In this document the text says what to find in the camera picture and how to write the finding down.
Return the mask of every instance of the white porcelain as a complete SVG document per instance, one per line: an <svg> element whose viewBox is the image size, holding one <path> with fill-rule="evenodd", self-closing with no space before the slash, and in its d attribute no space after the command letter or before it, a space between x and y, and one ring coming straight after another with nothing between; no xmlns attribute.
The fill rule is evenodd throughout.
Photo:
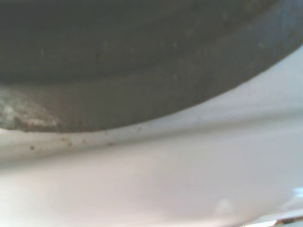
<svg viewBox="0 0 303 227"><path fill-rule="evenodd" d="M303 47L232 91L130 127L0 131L0 226L229 227L303 215L302 62Z"/></svg>

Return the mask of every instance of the white ceramic surface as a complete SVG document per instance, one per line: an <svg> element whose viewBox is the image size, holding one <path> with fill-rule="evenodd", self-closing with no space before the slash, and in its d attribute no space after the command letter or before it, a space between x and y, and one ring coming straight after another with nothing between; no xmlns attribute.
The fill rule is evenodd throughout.
<svg viewBox="0 0 303 227"><path fill-rule="evenodd" d="M230 92L130 127L1 131L0 226L229 227L302 215L302 62L303 47Z"/></svg>

